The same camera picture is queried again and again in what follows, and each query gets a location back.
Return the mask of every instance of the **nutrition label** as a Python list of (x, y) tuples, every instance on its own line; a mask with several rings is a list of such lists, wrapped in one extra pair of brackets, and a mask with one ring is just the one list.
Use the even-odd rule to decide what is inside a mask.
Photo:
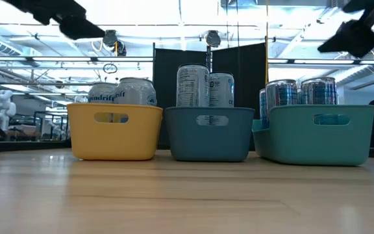
[(196, 74), (182, 73), (179, 76), (178, 84), (178, 107), (195, 107), (197, 106), (197, 87), (196, 87)]

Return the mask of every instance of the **black curtain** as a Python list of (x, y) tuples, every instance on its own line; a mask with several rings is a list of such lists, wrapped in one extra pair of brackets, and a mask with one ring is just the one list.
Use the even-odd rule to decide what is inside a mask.
[[(265, 43), (213, 52), (212, 72), (230, 72), (234, 77), (234, 106), (255, 109), (259, 119), (259, 90), (265, 88)], [(255, 150), (253, 137), (249, 150)]]
[(158, 148), (169, 149), (169, 138), (166, 126), (165, 109), (175, 107), (177, 95), (177, 71), (179, 66), (187, 63), (206, 64), (206, 52), (181, 51), (174, 49), (155, 49), (153, 82), (156, 90), (157, 106), (163, 108)]

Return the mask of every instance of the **blue can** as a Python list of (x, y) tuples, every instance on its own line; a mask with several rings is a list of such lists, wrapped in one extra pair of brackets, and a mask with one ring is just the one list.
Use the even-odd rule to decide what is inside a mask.
[(337, 105), (336, 81), (331, 77), (313, 78), (301, 83), (302, 104)]
[(265, 88), (259, 91), (259, 117), (262, 123), (262, 129), (267, 129), (268, 124), (268, 106), (266, 105), (266, 91)]
[(298, 104), (297, 82), (291, 79), (271, 81), (266, 84), (266, 103), (269, 114), (273, 107)]

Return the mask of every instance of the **can lid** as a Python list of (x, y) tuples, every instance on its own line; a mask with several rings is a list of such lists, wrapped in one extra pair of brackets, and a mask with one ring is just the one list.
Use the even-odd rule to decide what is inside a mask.
[(230, 72), (227, 72), (227, 71), (215, 71), (215, 72), (210, 72), (210, 74), (212, 75), (212, 74), (217, 74), (217, 73), (221, 73), (221, 74), (228, 74), (228, 75), (231, 75), (231, 76), (233, 76), (233, 74), (232, 73), (230, 73)]
[(108, 83), (108, 82), (94, 82), (92, 85), (118, 85), (116, 83)]
[(149, 81), (149, 82), (151, 82), (151, 84), (153, 83), (148, 78), (139, 78), (139, 77), (124, 77), (124, 78), (121, 78), (119, 81), (120, 82), (122, 82), (122, 81), (129, 81), (131, 79), (134, 79), (134, 80), (137, 80), (137, 81)]
[(208, 67), (204, 64), (199, 64), (199, 63), (187, 63), (179, 66), (179, 69), (182, 68), (183, 66), (189, 66), (189, 65), (196, 65), (196, 66), (204, 66), (205, 68), (208, 69)]
[(281, 81), (287, 81), (287, 82), (291, 82), (291, 83), (296, 83), (297, 82), (297, 81), (295, 81), (293, 79), (280, 79), (280, 80), (276, 80), (276, 81), (270, 81), (270, 82), (268, 82), (266, 84), (266, 86), (269, 85), (269, 84), (271, 84), (271, 83), (277, 83), (277, 82), (281, 82)]
[(334, 82), (336, 81), (336, 79), (333, 78), (333, 77), (317, 77), (317, 78), (306, 79), (305, 81), (301, 82), (301, 84), (303, 84), (307, 81), (313, 81), (313, 80), (333, 80)]

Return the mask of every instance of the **ceiling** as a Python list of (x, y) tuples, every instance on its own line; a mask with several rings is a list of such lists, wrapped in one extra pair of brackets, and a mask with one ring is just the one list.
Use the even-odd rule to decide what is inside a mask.
[[(345, 0), (333, 1), (338, 5)], [(87, 10), (87, 18), (100, 28), (114, 29), (125, 43), (128, 57), (152, 57), (156, 47), (205, 51), (203, 40), (208, 30), (217, 30), (222, 43), (218, 49), (264, 42), (266, 23), (269, 23), (269, 58), (271, 59), (352, 59), (346, 53), (320, 54), (317, 47), (331, 37), (343, 21), (357, 19), (361, 12), (345, 14), (328, 4), (327, 0), (271, 0), (266, 13), (265, 1), (238, 0), (240, 5), (225, 6), (226, 0), (76, 0)], [(58, 30), (55, 22), (40, 25), (30, 14), (0, 1), (0, 41), (22, 51), (24, 56), (42, 55), (56, 57), (106, 57), (113, 56), (100, 48), (100, 39), (71, 41)], [(374, 54), (366, 56), (374, 59)], [(0, 66), (30, 79), (41, 76), (39, 81), (61, 80), (65, 82), (93, 82), (99, 76), (108, 81), (116, 77), (151, 77), (151, 62), (119, 62), (118, 72), (108, 75), (97, 66), (85, 63), (47, 62), (38, 69), (23, 69), (18, 63), (0, 62)], [(62, 66), (74, 69), (60, 69)], [(308, 79), (320, 75), (341, 75), (339, 69), (314, 66), (298, 68), (272, 66), (271, 80), (291, 78)], [(373, 80), (367, 75), (356, 79), (357, 83)], [(351, 88), (353, 84), (344, 84)], [(87, 91), (88, 87), (68, 86), (71, 92)], [(50, 92), (59, 92), (54, 88)]]

